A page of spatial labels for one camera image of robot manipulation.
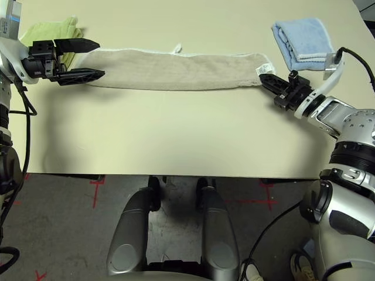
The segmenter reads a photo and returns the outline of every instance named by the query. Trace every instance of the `beige table surface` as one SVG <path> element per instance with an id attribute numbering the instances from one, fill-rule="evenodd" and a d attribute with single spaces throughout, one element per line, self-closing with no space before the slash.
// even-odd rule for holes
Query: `beige table surface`
<path id="1" fill-rule="evenodd" d="M 85 37 L 105 48 L 184 53 L 266 54 L 286 78 L 274 40 L 276 20 L 319 17 L 333 46 L 348 47 L 375 67 L 375 40 L 351 0 L 33 0 L 23 3 L 20 35 L 33 23 L 79 19 Z M 322 73 L 303 71 L 317 87 Z M 29 171 L 36 173 L 178 174 L 313 178 L 334 141 L 274 108 L 260 88 L 166 92 L 28 86 L 32 118 Z M 358 108 L 374 108 L 364 68 L 351 57 L 331 92 Z M 12 109 L 22 109 L 13 91 Z M 25 117 L 11 116 L 14 146 L 25 155 Z"/>

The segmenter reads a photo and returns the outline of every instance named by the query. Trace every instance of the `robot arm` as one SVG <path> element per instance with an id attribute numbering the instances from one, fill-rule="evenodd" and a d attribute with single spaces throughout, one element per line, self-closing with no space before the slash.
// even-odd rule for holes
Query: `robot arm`
<path id="1" fill-rule="evenodd" d="M 293 110 L 336 139 L 330 162 L 300 205 L 312 227 L 319 280 L 373 280 L 375 244 L 375 110 L 356 109 L 325 94 L 338 82 L 343 61 L 313 90 L 292 71 L 289 81 L 262 74 L 276 106 Z"/>
<path id="2" fill-rule="evenodd" d="M 66 66 L 61 63 L 64 53 L 86 53 L 100 47 L 98 43 L 87 39 L 56 39 L 36 41 L 33 46 L 26 47 L 18 40 L 20 16 L 20 3 L 15 0 L 0 0 L 0 244 L 2 224 L 22 188 L 28 165 L 26 150 L 25 165 L 21 170 L 17 153 L 12 147 L 11 132 L 8 130 L 11 84 L 16 85 L 26 109 L 25 112 L 14 113 L 26 115 L 29 134 L 29 118 L 36 115 L 36 111 L 24 93 L 27 89 L 23 83 L 35 84 L 42 78 L 60 85 L 72 85 L 93 81 L 104 75 L 104 71 L 91 68 L 67 71 Z M 1 274 L 16 262 L 19 251 L 5 247 L 0 248 L 0 253 L 13 255 L 7 264 L 0 266 Z"/>

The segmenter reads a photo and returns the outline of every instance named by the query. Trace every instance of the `blue towel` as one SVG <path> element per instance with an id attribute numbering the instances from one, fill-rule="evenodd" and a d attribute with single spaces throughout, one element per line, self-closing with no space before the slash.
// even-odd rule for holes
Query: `blue towel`
<path id="1" fill-rule="evenodd" d="M 327 53 L 334 52 L 317 18 L 276 22 L 272 31 L 289 70 L 324 70 Z"/>

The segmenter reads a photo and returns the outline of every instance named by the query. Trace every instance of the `gray floor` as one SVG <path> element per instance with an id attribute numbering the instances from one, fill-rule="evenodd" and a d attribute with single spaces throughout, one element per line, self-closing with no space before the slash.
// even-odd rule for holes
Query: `gray floor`
<path id="1" fill-rule="evenodd" d="M 2 246 L 19 248 L 21 257 L 1 280 L 38 280 L 38 276 L 43 276 L 39 277 L 42 281 L 95 280 L 105 275 L 105 259 L 117 220 L 129 197 L 144 187 L 147 179 L 107 176 L 98 185 L 94 203 L 96 184 L 89 180 L 31 174 L 4 225 Z M 201 217 L 194 210 L 196 180 L 168 177 L 162 208 L 150 214 L 149 262 L 199 261 Z M 299 201 L 309 184 L 267 187 L 259 179 L 216 181 L 227 202 L 241 259 L 247 257 L 263 228 Z M 308 238 L 308 224 L 297 211 L 274 225 L 254 255 L 265 280 L 292 280 L 290 253 Z"/>

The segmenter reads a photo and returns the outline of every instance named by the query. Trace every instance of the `white towel label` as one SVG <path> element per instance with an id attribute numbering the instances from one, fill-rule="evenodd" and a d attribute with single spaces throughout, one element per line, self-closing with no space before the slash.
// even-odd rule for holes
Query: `white towel label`
<path id="1" fill-rule="evenodd" d="M 262 64 L 261 66 L 259 66 L 257 69 L 257 74 L 258 76 L 260 74 L 265 74 L 265 73 L 273 73 L 274 72 L 274 67 L 271 63 L 265 63 L 265 64 Z"/>

